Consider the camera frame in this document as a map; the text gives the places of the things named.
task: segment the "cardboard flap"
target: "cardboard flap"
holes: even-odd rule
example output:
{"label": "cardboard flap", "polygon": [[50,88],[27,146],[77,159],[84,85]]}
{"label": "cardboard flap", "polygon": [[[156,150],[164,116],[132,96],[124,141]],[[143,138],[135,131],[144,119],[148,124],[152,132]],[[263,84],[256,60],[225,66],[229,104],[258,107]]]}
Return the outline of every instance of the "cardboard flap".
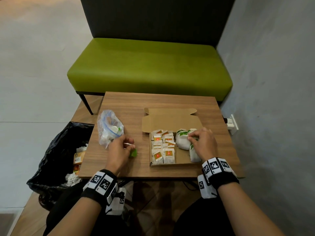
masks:
{"label": "cardboard flap", "polygon": [[197,112],[197,109],[195,108],[144,108],[144,112],[149,115],[152,115],[152,114],[190,115]]}
{"label": "cardboard flap", "polygon": [[177,131],[181,128],[200,129],[202,124],[199,118],[191,115],[196,111],[194,108],[145,108],[145,112],[149,115],[142,118],[142,131],[152,132],[158,129]]}

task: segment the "wooden floor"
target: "wooden floor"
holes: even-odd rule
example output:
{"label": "wooden floor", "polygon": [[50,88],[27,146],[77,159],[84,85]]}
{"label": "wooden floor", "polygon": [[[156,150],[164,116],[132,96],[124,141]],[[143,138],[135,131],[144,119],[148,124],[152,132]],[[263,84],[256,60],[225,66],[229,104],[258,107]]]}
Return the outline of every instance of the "wooden floor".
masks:
{"label": "wooden floor", "polygon": [[[86,99],[94,115],[81,102],[71,121],[96,124],[103,97],[87,95]],[[135,182],[132,201],[126,200],[125,205],[137,235],[167,236],[182,212],[200,197],[199,190],[191,191],[180,181]],[[11,236],[42,235],[47,214],[38,203],[38,194],[32,193]]]}

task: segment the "wooden table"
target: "wooden table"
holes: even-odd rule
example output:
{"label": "wooden table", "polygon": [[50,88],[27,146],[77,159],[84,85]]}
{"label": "wooden table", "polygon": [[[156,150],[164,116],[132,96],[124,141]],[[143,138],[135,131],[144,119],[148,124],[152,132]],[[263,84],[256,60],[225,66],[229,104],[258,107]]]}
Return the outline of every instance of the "wooden table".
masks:
{"label": "wooden table", "polygon": [[[214,97],[163,95],[146,93],[106,92],[100,107],[111,109],[124,124],[125,134],[135,140],[138,156],[130,159],[120,172],[120,178],[139,179],[196,178],[201,173],[201,164],[189,166],[150,167],[149,135],[141,131],[144,108],[195,108],[196,116],[202,125],[211,129],[218,142],[219,156],[225,158],[238,177],[244,177],[242,166],[232,144],[227,126]],[[81,165],[79,177],[90,178],[106,164],[108,150],[98,142],[98,130],[95,125],[89,146]]]}

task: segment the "white floor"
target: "white floor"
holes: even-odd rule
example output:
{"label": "white floor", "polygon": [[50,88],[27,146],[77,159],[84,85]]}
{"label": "white floor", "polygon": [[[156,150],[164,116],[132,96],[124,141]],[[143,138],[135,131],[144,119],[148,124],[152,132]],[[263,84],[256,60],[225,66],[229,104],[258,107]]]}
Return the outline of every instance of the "white floor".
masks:
{"label": "white floor", "polygon": [[25,206],[80,103],[66,74],[91,39],[80,0],[0,0],[0,209]]}

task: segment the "gray wall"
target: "gray wall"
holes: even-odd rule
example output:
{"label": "gray wall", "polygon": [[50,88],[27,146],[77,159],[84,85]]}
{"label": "gray wall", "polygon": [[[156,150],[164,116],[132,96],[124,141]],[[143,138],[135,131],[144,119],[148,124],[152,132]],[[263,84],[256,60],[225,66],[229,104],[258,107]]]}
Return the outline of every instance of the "gray wall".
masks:
{"label": "gray wall", "polygon": [[315,0],[236,0],[218,45],[244,190],[287,235],[315,234]]}

